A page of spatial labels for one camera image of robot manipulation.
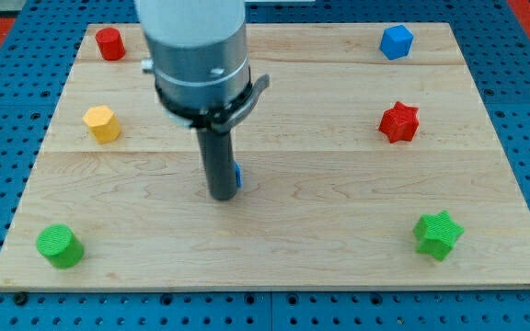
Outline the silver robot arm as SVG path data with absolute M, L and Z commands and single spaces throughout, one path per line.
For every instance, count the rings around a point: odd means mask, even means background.
M 270 77 L 251 79 L 243 0 L 136 0 L 146 72 L 164 109 L 185 127 L 230 132 Z

